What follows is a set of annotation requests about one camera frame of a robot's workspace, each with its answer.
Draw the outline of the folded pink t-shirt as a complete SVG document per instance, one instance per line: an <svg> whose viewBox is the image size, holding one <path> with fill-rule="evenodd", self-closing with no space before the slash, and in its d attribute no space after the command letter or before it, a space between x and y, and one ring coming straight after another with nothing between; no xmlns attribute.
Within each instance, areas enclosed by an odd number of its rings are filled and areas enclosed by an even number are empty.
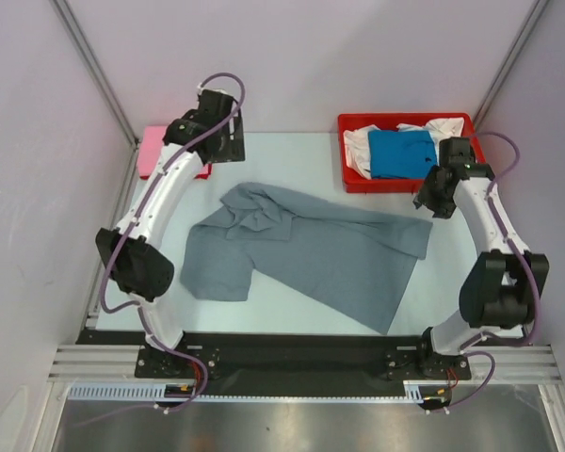
<svg viewBox="0 0 565 452"><path fill-rule="evenodd" d="M138 147L137 173L140 179L147 180L159 159L163 147L166 125L147 126Z"/></svg>

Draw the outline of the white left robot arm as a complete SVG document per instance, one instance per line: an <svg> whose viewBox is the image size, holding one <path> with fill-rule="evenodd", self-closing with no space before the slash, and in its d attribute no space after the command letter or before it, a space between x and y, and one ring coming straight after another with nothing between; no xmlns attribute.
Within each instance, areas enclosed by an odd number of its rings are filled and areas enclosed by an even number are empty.
<svg viewBox="0 0 565 452"><path fill-rule="evenodd" d="M139 197L95 243L105 267L99 301L104 313L137 310L147 342L159 351L156 364L167 375L183 374L188 352L177 345L184 331L166 297L175 265L161 244L189 185L212 164L242 161L243 101L221 89L201 88L198 104L164 131L162 147Z"/></svg>

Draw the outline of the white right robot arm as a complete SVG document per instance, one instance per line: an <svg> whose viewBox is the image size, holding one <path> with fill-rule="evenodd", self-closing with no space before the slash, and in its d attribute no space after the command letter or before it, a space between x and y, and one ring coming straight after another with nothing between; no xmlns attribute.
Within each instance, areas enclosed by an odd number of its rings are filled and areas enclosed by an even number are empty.
<svg viewBox="0 0 565 452"><path fill-rule="evenodd" d="M459 293L459 308L445 322L426 331L430 346L415 354L417 370L439 377L458 355L493 339L507 347L524 347L538 333L541 293L550 265L533 252L512 226L501 202L498 183L506 170L494 173L476 160L467 137L439 144L439 160L415 196L436 218L460 211L476 246L477 259Z"/></svg>

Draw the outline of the folded red t-shirt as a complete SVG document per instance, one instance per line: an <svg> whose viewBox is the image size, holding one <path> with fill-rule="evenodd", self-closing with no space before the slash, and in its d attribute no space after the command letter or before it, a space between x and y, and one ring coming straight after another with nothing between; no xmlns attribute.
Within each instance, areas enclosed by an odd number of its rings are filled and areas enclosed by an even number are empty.
<svg viewBox="0 0 565 452"><path fill-rule="evenodd" d="M156 167L155 163L153 163L151 165L149 165L147 163L138 163L137 164L137 173L138 173L139 178L141 180L148 180L150 178L150 176L152 175L155 167ZM212 174L212 165L208 164L208 165L203 167L202 171L198 175L196 175L195 178L206 180L210 177L211 174Z"/></svg>

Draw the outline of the red plastic bin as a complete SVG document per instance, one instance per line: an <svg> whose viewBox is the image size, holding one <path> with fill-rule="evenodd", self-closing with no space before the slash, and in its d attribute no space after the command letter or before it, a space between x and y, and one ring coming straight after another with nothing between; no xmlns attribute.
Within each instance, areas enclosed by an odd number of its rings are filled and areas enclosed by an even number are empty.
<svg viewBox="0 0 565 452"><path fill-rule="evenodd" d="M441 160L440 143L469 137L485 161L471 118L459 112L347 113L338 117L342 179L348 193L414 193Z"/></svg>

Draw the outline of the grey polo shirt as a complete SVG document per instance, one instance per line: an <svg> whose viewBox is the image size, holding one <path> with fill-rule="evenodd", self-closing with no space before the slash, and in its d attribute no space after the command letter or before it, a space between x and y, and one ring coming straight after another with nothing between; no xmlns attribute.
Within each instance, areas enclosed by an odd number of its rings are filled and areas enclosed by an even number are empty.
<svg viewBox="0 0 565 452"><path fill-rule="evenodd" d="M191 227L180 281L196 299L245 301L260 272L385 334L429 221L329 202L288 188L242 183Z"/></svg>

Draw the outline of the aluminium frame rail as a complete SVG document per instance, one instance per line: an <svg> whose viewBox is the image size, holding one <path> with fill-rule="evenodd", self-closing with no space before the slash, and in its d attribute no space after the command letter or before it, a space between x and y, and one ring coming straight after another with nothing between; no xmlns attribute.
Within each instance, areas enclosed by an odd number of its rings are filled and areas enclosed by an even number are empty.
<svg viewBox="0 0 565 452"><path fill-rule="evenodd" d="M328 352L322 347L266 347L259 349L202 347L190 354L207 368L211 380L222 380L240 371L315 377L331 374L375 377L385 381L452 379L476 382L491 373L498 383L555 384L561 381L549 347L478 347L466 358L421 358L412 347L390 351L349 348ZM147 346L61 346L49 377L52 380L189 379L196 372L189 360Z"/></svg>

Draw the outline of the black mounting base plate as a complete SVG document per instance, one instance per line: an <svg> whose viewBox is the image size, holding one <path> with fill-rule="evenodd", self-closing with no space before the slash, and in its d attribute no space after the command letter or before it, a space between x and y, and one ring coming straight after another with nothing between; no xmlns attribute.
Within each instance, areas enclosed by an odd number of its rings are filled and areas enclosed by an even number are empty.
<svg viewBox="0 0 565 452"><path fill-rule="evenodd" d="M132 346L132 375L166 383L166 400L202 396L367 398L399 396L409 381L472 382L476 360L523 363L526 348L492 341L463 352L436 352L421 336L190 333L175 354L141 332L84 330L81 346Z"/></svg>

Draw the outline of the left aluminium corner post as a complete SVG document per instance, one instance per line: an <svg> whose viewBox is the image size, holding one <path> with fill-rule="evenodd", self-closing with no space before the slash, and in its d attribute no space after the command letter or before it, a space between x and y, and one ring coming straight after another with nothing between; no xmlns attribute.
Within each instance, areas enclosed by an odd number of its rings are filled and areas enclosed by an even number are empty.
<svg viewBox="0 0 565 452"><path fill-rule="evenodd" d="M107 110L118 125L126 142L133 148L136 148L139 143L139 138L134 132L131 122L124 112L115 90L108 80L103 65L97 57L83 26L77 19L70 2L66 0L49 0L48 3L60 20L67 36L73 44L74 50L79 55L95 88L97 88Z"/></svg>

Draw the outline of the blue t-shirt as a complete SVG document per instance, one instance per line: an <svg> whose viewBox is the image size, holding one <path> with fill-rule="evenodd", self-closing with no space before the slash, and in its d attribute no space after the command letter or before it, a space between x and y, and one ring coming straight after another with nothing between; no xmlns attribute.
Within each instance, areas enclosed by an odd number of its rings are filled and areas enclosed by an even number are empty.
<svg viewBox="0 0 565 452"><path fill-rule="evenodd" d="M424 179L438 164L427 131L374 130L367 137L372 179Z"/></svg>

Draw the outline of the right aluminium corner post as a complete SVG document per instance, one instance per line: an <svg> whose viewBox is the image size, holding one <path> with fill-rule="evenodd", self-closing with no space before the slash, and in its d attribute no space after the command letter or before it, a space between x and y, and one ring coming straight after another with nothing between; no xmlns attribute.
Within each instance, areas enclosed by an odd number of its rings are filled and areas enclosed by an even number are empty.
<svg viewBox="0 0 565 452"><path fill-rule="evenodd" d="M476 113L473 117L473 124L477 130L482 127L482 124L492 109L496 98L508 81L512 70L516 66L530 39L534 35L538 25L547 12L547 9L552 4L553 1L551 0L535 0L532 3L531 8L518 28L518 32L510 44L498 70L495 72L490 86L486 90L486 93L476 109Z"/></svg>

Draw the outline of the white t-shirt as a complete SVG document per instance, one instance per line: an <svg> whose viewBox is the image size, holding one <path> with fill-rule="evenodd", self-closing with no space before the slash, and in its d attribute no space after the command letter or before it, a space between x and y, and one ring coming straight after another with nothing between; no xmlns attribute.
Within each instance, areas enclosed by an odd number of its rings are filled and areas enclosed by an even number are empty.
<svg viewBox="0 0 565 452"><path fill-rule="evenodd" d="M400 123L390 131L427 131L432 138L436 154L439 159L439 143L447 138L460 137L464 127L463 118L435 118L426 124L419 126L414 124ZM375 124L369 124L364 127L347 130L343 133L343 141L345 148L345 156L347 166L364 179L372 180L370 175L370 151L368 146L368 133L374 130L382 129Z"/></svg>

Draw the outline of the aluminium corner post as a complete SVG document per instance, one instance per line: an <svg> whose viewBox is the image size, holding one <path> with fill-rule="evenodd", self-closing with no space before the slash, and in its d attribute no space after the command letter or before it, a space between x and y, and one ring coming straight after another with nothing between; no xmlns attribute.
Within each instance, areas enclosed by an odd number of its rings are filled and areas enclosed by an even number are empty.
<svg viewBox="0 0 565 452"><path fill-rule="evenodd" d="M97 88L107 110L118 125L126 142L133 148L136 148L139 143L139 138L134 132L131 122L124 112L115 90L108 80L103 65L97 57L83 26L77 19L70 2L66 0L49 0L48 3L60 20L67 36L73 44L74 50L79 55L95 88Z"/></svg>
<svg viewBox="0 0 565 452"><path fill-rule="evenodd" d="M476 109L476 113L473 117L473 124L477 130L482 127L482 124L492 109L496 98L508 81L512 70L516 66L530 39L534 35L538 25L547 12L547 9L552 4L553 1L551 0L535 0L532 3L531 8L518 28L518 32L510 44L498 70L495 72L490 86L486 90L486 93Z"/></svg>

